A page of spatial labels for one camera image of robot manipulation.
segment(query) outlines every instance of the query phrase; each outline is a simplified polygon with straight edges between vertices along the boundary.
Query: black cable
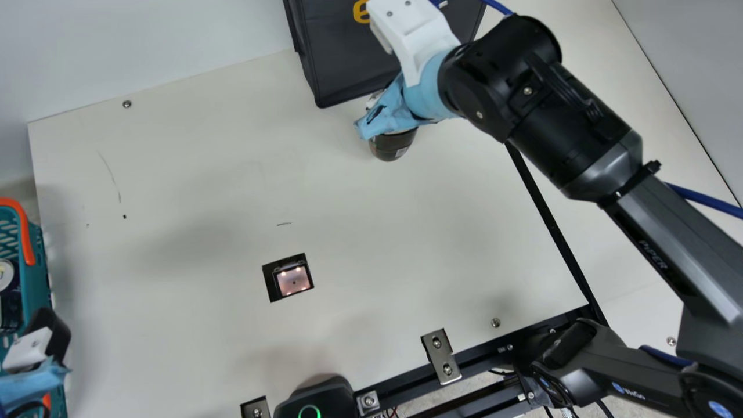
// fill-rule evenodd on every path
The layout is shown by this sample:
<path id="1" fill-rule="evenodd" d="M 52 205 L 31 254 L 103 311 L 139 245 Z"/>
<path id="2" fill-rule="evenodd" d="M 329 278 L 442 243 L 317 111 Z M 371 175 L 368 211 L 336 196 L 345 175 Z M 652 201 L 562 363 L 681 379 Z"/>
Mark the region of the black cable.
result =
<path id="1" fill-rule="evenodd" d="M 49 408 L 46 407 L 46 405 L 42 404 L 39 401 L 33 401 L 25 403 L 16 409 L 13 409 L 8 415 L 7 418 L 19 418 L 24 413 L 31 411 L 33 409 L 37 408 L 43 408 L 44 409 L 44 418 L 49 418 L 51 415 L 51 411 L 49 411 Z"/>
<path id="2" fill-rule="evenodd" d="M 609 410 L 609 407 L 606 406 L 605 403 L 601 399 L 596 401 L 596 405 L 599 405 L 599 408 L 601 408 L 601 411 L 604 411 L 604 414 L 606 414 L 606 418 L 614 418 L 614 414 L 611 413 Z"/>

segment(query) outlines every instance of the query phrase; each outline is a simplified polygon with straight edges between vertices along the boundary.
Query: black mark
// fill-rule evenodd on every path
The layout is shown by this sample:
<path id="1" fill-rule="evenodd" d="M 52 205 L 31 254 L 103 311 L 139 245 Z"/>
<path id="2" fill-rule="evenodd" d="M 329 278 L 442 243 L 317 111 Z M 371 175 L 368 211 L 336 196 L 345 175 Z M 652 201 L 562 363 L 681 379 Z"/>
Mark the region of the black mark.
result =
<path id="1" fill-rule="evenodd" d="M 383 110 L 384 110 L 384 109 L 385 109 L 386 107 L 387 107 L 387 106 L 384 106 L 384 105 L 379 105 L 379 106 L 377 106 L 377 108 L 376 108 L 376 109 L 374 109 L 374 111 L 373 111 L 373 112 L 371 113 L 371 115 L 369 115 L 369 117 L 368 117 L 368 118 L 366 118 L 366 124 L 367 124 L 367 125 L 369 125 L 369 124 L 370 124 L 370 123 L 371 123 L 371 122 L 372 122 L 372 121 L 373 121 L 374 119 L 376 119 L 376 118 L 377 118 L 377 116 L 379 116 L 379 114 L 380 114 L 380 113 L 382 113 L 382 111 L 383 111 Z"/>
<path id="2" fill-rule="evenodd" d="M 95 152 L 98 153 L 98 156 L 100 157 L 101 161 L 103 161 L 103 163 L 106 165 L 106 169 L 108 170 L 108 174 L 111 175 L 111 182 L 114 184 L 114 187 L 116 187 L 116 193 L 118 193 L 118 195 L 119 195 L 119 203 L 121 203 L 121 190 L 119 190 L 119 186 L 118 186 L 118 184 L 116 184 L 116 179 L 114 178 L 114 172 L 111 171 L 111 168 L 108 166 L 108 162 L 103 157 L 103 154 L 101 154 L 100 151 L 97 150 L 97 149 L 96 149 Z"/>

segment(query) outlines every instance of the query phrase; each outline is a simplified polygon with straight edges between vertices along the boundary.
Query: white tabletop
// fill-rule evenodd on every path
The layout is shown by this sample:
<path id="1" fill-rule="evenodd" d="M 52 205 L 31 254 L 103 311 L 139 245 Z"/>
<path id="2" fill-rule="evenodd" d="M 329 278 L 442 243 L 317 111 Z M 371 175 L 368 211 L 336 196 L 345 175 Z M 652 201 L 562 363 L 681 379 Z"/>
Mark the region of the white tabletop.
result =
<path id="1" fill-rule="evenodd" d="M 729 197 L 609 0 L 512 6 L 662 174 Z M 72 416 L 233 417 L 318 373 L 359 389 L 424 365 L 419 337 L 442 327 L 461 351 L 585 304 L 502 145 L 451 120 L 383 163 L 362 113 L 317 109 L 286 51 L 29 126 Z M 611 221 L 534 172 L 612 325 L 630 344 L 674 334 L 678 302 Z M 261 266 L 298 253 L 316 288 L 269 303 Z M 637 295 L 665 313 L 644 333 Z"/>

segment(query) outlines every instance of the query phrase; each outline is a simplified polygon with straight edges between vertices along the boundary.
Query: black device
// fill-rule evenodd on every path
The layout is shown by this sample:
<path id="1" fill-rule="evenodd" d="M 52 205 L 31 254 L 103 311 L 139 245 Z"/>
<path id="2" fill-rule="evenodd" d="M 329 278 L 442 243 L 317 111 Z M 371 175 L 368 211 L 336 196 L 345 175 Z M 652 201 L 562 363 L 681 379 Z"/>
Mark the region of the black device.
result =
<path id="1" fill-rule="evenodd" d="M 684 302 L 680 358 L 628 348 L 605 323 L 586 319 L 603 316 L 583 289 L 594 308 L 590 315 L 573 318 L 562 329 L 542 324 L 520 330 L 511 337 L 520 344 L 518 354 L 498 361 L 511 361 L 516 383 L 541 399 L 531 404 L 586 406 L 616 394 L 677 417 L 743 417 L 743 248 L 655 177 L 660 164 L 643 164 L 639 134 L 561 59 L 546 26 L 511 15 L 447 56 L 438 75 L 439 94 L 454 113 L 506 144 L 561 250 L 562 237 L 553 232 L 554 219 L 519 153 L 568 198 L 596 203 L 614 220 Z M 576 275 L 574 258 L 563 256 Z M 475 357 L 469 351 L 456 356 L 462 364 L 475 364 Z M 415 372 L 422 379 L 423 372 Z M 523 413 L 509 409 L 519 404 L 513 398 L 497 397 L 513 382 L 420 416 Z M 383 383 L 376 390 L 391 386 Z M 397 385 L 380 395 L 382 406 L 397 405 L 395 390 L 403 389 Z M 489 403 L 477 404 L 483 399 Z"/>

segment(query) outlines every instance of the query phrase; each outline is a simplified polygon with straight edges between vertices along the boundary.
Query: orange handle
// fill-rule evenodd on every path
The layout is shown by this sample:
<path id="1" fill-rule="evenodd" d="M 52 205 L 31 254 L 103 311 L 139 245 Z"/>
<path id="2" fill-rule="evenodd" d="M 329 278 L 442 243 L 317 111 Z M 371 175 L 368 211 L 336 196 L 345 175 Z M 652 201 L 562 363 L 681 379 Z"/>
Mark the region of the orange handle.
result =
<path id="1" fill-rule="evenodd" d="M 33 247 L 31 246 L 31 237 L 28 233 L 28 218 L 26 217 L 26 211 L 20 203 L 7 197 L 0 197 L 0 206 L 8 206 L 16 211 L 18 219 L 21 223 L 19 227 L 19 233 L 21 234 L 21 249 L 23 250 L 23 258 L 26 260 L 26 264 L 33 266 L 36 264 L 36 258 L 33 256 Z"/>

